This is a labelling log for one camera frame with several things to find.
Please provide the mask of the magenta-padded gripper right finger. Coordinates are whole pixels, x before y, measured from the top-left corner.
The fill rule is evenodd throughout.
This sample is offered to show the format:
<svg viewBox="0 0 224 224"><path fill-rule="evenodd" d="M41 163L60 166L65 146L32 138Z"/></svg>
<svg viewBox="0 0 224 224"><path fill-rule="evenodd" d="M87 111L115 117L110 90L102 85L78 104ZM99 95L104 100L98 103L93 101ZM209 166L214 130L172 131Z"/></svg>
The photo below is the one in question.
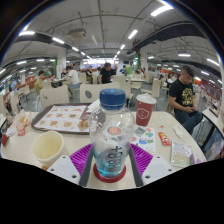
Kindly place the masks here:
<svg viewBox="0 0 224 224"><path fill-rule="evenodd" d="M134 144L131 145L129 156L137 187L150 184L175 172L161 155L151 155Z"/></svg>

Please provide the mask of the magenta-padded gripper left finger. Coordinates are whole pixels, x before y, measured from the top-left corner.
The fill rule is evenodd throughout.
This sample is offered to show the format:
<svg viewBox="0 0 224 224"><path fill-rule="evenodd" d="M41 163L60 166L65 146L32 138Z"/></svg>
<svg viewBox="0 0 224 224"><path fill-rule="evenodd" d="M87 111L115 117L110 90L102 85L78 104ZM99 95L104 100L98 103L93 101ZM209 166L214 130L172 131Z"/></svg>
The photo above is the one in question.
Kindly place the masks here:
<svg viewBox="0 0 224 224"><path fill-rule="evenodd" d="M91 145L88 144L72 155L60 156L47 171L67 181L86 187L93 158Z"/></svg>

